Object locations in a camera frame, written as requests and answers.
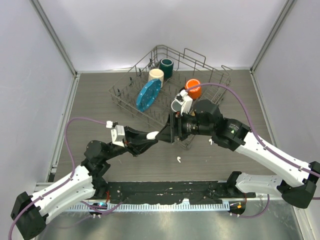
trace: dish rack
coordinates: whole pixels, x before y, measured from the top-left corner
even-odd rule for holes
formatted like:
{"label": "dish rack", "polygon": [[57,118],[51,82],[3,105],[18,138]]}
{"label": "dish rack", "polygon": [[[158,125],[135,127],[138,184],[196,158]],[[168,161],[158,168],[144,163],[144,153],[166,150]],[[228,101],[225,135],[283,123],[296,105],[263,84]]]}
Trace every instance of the dish rack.
{"label": "dish rack", "polygon": [[[157,68],[164,58],[173,61],[172,77],[164,80],[156,100],[146,111],[141,112],[136,108],[137,96],[148,82],[149,71]],[[230,85],[233,70],[224,65],[221,66],[222,70],[218,70],[207,65],[206,59],[206,56],[188,48],[182,53],[165,45],[157,45],[109,89],[112,101],[132,117],[148,124],[152,130],[160,131],[167,123],[168,114],[172,113],[172,101],[189,79],[198,79],[201,83]],[[192,106],[204,99],[219,105],[225,92],[222,87],[203,87],[201,96],[193,101]],[[189,149],[194,137],[190,135],[184,141],[178,141],[178,144]]]}

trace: teal mug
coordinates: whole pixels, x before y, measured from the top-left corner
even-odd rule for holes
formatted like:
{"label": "teal mug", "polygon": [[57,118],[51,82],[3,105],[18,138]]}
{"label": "teal mug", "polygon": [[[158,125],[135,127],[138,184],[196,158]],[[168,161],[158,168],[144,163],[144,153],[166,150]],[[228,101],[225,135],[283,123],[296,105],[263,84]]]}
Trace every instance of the teal mug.
{"label": "teal mug", "polygon": [[159,69],[163,71],[164,78],[169,79],[174,71],[174,62],[169,58],[163,58],[160,61]]}

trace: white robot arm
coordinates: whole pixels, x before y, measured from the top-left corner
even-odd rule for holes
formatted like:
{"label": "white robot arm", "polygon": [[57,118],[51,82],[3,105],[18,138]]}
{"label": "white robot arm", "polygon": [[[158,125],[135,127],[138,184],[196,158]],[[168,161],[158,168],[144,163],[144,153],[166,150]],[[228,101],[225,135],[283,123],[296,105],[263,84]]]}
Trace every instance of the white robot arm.
{"label": "white robot arm", "polygon": [[[126,152],[136,157],[158,141],[173,143],[175,137],[183,141],[189,135],[210,136],[211,144],[215,143],[246,155],[276,174],[261,176],[234,171],[226,182],[228,198],[241,196],[243,193],[262,193],[281,196],[286,202],[298,208],[308,207],[314,196],[318,177],[303,169],[320,173],[318,162],[309,164],[296,159],[259,138],[262,145],[248,126],[236,119],[224,118],[218,106],[208,100],[198,101],[192,110],[192,100],[185,92],[179,94],[175,101],[180,102],[181,112],[171,113],[161,131],[142,132],[107,121],[106,127],[111,129],[112,142],[104,143],[96,140],[89,142],[84,153],[85,160],[75,168],[73,177],[70,173],[32,195],[21,193],[11,213],[13,220],[25,206],[41,198],[16,221],[24,239],[29,240],[37,236],[52,219],[74,204],[90,198],[101,199],[108,189],[108,183],[103,179],[103,175],[110,167],[107,160]],[[268,148],[300,168],[281,160]],[[68,179],[65,185],[42,197]]]}

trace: metal frame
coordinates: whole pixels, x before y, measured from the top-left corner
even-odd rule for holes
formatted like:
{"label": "metal frame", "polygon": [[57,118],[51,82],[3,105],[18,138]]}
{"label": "metal frame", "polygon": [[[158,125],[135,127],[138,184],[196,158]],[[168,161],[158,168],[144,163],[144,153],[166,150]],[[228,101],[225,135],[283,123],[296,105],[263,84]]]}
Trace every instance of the metal frame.
{"label": "metal frame", "polygon": [[75,96],[76,96],[76,92],[77,92],[77,87],[78,87],[78,83],[79,83],[79,79],[80,79],[80,74],[78,74],[76,77],[73,78],[72,80],[72,85],[70,88],[70,92],[68,94],[68,100],[66,102],[66,106],[64,109],[64,113],[62,114],[62,120],[59,124],[59,132],[58,132],[58,136],[57,136],[57,141],[54,147],[54,151],[53,151],[53,155],[52,155],[52,159],[51,159],[51,164],[50,164],[50,168],[49,168],[49,172],[46,178],[47,182],[52,182],[54,179],[54,175],[56,173],[56,169],[58,166],[58,162],[59,162],[59,158],[60,158],[60,154],[61,154],[61,150],[62,150],[62,146],[64,144],[64,129],[65,126],[67,124],[67,122],[69,121],[69,117],[71,114],[71,110],[72,110],[72,106],[74,104],[74,100],[75,100]]}
{"label": "metal frame", "polygon": [[252,68],[250,69],[252,73],[254,73],[255,70],[257,69],[259,63],[261,62],[262,58],[266,54],[266,51],[268,50],[270,44],[273,42],[275,36],[277,35],[279,29],[281,28],[282,24],[284,23],[285,19],[287,18],[290,10],[293,8],[296,1],[297,0],[287,0],[286,3],[284,4],[278,18],[276,19],[276,21],[271,29],[271,32],[269,33],[264,44],[262,45],[262,48],[261,48],[260,52],[258,53],[258,56],[254,60]]}
{"label": "metal frame", "polygon": [[[164,81],[152,106],[146,111],[141,112],[136,107],[137,96],[148,82],[148,71],[156,68],[159,61],[163,58],[170,58],[174,62],[173,75]],[[207,65],[206,59],[206,56],[189,48],[185,48],[182,53],[165,45],[157,45],[130,68],[127,74],[121,77],[108,91],[111,94],[112,101],[121,109],[129,112],[132,117],[137,117],[145,122],[154,130],[159,130],[166,124],[168,114],[172,112],[171,103],[185,86],[187,79],[197,78],[202,83],[216,82],[226,86],[230,85],[233,70],[224,65],[221,66],[223,71],[218,70]],[[182,66],[183,69],[185,67],[191,68],[190,73],[186,75],[184,72],[179,71]],[[204,88],[201,97],[193,101],[193,104],[199,100],[207,99],[219,105],[225,92],[226,89],[222,87]],[[190,135],[184,141],[179,141],[178,144],[185,149],[189,149],[194,137]]]}
{"label": "metal frame", "polygon": [[75,77],[77,75],[77,71],[75,70],[63,44],[61,43],[61,41],[59,40],[56,31],[54,30],[54,28],[52,27],[44,9],[42,8],[39,0],[30,0],[32,6],[34,7],[36,13],[38,14],[40,20],[42,21],[44,27],[46,28],[48,34],[50,35],[50,37],[52,38],[54,44],[56,45],[56,47],[58,48],[58,51],[60,52],[63,60],[65,61],[65,63],[67,64],[67,66],[69,67],[72,75]]}

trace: purple cable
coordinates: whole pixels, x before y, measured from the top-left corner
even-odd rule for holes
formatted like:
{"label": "purple cable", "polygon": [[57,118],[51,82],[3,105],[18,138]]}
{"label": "purple cable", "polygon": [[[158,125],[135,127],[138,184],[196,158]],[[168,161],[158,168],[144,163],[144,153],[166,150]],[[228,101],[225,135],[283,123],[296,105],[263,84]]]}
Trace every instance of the purple cable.
{"label": "purple cable", "polygon": [[63,187],[64,185],[66,185],[70,181],[70,179],[72,179],[72,177],[74,176],[75,169],[76,169],[75,160],[74,160],[74,157],[72,156],[72,153],[71,153],[71,150],[70,150],[70,147],[69,147],[69,144],[68,144],[68,138],[67,138],[68,127],[69,127],[70,123],[72,123],[74,120],[87,120],[87,121],[91,121],[91,122],[94,122],[94,123],[105,125],[105,123],[102,122],[102,121],[97,121],[97,120],[94,120],[94,119],[91,119],[91,118],[88,118],[88,117],[74,117],[74,118],[72,118],[71,120],[68,121],[68,123],[66,124],[66,126],[64,128],[64,141],[65,141],[66,148],[68,149],[68,153],[69,153],[69,155],[71,157],[71,162],[72,162],[72,172],[71,172],[70,178],[68,178],[66,181],[61,183],[59,186],[57,186],[57,187],[51,189],[50,191],[46,192],[42,196],[37,197],[34,201],[30,202],[24,209],[22,209],[21,212],[15,217],[14,221],[12,222],[12,224],[10,226],[10,230],[9,230],[9,234],[8,234],[8,240],[12,240],[12,233],[13,233],[14,227],[15,227],[17,221],[19,220],[19,218],[22,216],[22,214],[24,214],[25,211],[27,211],[28,208],[30,208],[33,204],[35,204],[36,202],[38,202],[42,198],[48,196],[49,194],[53,193],[57,189],[59,189],[59,188]]}
{"label": "purple cable", "polygon": [[257,217],[261,216],[262,214],[264,214],[264,213],[267,211],[268,207],[269,207],[269,203],[270,203],[270,196],[269,196],[269,194],[267,195],[267,198],[268,198],[268,200],[267,200],[266,205],[265,205],[264,209],[262,210],[262,212],[260,212],[260,213],[258,213],[258,214],[256,214],[256,215],[253,215],[253,216],[242,216],[242,215],[240,215],[238,218],[242,218],[242,219],[254,219],[254,218],[257,218]]}
{"label": "purple cable", "polygon": [[106,212],[112,213],[117,207],[119,207],[119,206],[122,204],[122,202],[120,202],[120,203],[118,203],[116,206],[114,206],[113,208],[111,208],[111,209],[109,209],[109,210],[100,211],[100,210],[98,210],[98,209],[106,209],[106,207],[104,207],[104,206],[102,206],[102,207],[101,207],[101,206],[92,206],[92,205],[90,205],[89,203],[87,203],[87,202],[85,202],[85,201],[81,201],[80,203],[88,206],[91,210],[94,210],[95,212],[100,213],[100,214],[105,214]]}
{"label": "purple cable", "polygon": [[[287,164],[290,164],[291,166],[293,166],[293,167],[295,167],[295,168],[297,168],[297,169],[301,169],[301,170],[303,170],[303,171],[305,171],[305,172],[307,172],[307,173],[309,173],[309,174],[312,174],[312,175],[320,178],[320,174],[318,174],[318,173],[316,173],[316,172],[314,172],[314,171],[311,171],[311,170],[309,170],[309,169],[306,169],[306,168],[304,168],[304,167],[301,167],[301,166],[299,166],[298,164],[295,164],[295,163],[289,161],[288,159],[286,159],[285,157],[281,156],[280,154],[278,154],[277,152],[273,151],[271,148],[269,148],[268,146],[265,145],[265,143],[260,139],[260,137],[259,137],[259,135],[258,135],[258,133],[257,133],[255,127],[254,127],[254,124],[253,124],[253,122],[252,122],[252,120],[251,120],[251,117],[250,117],[250,115],[249,115],[248,109],[246,108],[244,102],[243,102],[243,101],[241,100],[241,98],[236,94],[235,91],[233,91],[231,88],[229,88],[229,87],[227,87],[227,86],[225,86],[225,85],[222,85],[222,84],[219,84],[219,83],[213,83],[213,82],[201,83],[201,84],[198,84],[198,85],[189,87],[189,88],[186,89],[185,91],[186,91],[186,92],[189,92],[191,89],[194,89],[194,88],[197,88],[197,87],[201,87],[201,86],[217,86],[217,87],[221,87],[221,88],[223,88],[223,89],[226,89],[226,90],[228,90],[230,93],[232,93],[232,94],[235,96],[235,98],[238,100],[238,102],[240,103],[241,107],[243,108],[244,113],[245,113],[245,116],[246,116],[246,118],[247,118],[247,120],[248,120],[248,122],[249,122],[249,126],[250,126],[250,128],[251,128],[251,130],[252,130],[253,135],[255,136],[256,140],[257,140],[266,150],[268,150],[270,153],[272,153],[273,155],[275,155],[275,156],[278,157],[279,159],[285,161]],[[313,197],[312,199],[313,199],[313,200],[320,200],[320,197]]]}
{"label": "purple cable", "polygon": [[[109,209],[109,210],[107,210],[107,211],[104,211],[101,215],[106,216],[106,215],[108,215],[108,214],[111,214],[111,213],[112,213],[116,208],[118,208],[121,204],[122,204],[122,202],[118,203],[118,204],[117,204],[116,206],[114,206],[113,208],[111,208],[111,209]],[[86,216],[86,217],[82,218],[81,220],[77,221],[76,223],[74,223],[74,224],[72,224],[72,225],[70,225],[70,226],[55,226],[52,222],[49,223],[49,224],[50,224],[51,226],[53,226],[54,228],[56,228],[56,229],[70,229],[70,228],[73,228],[73,227],[75,227],[76,225],[82,223],[83,221],[85,221],[85,220],[87,220],[87,219],[91,219],[91,218],[93,218],[92,215]],[[42,239],[45,237],[47,231],[48,231],[48,225],[46,226],[44,232],[42,233],[42,236],[41,236],[40,240],[42,240]]]}

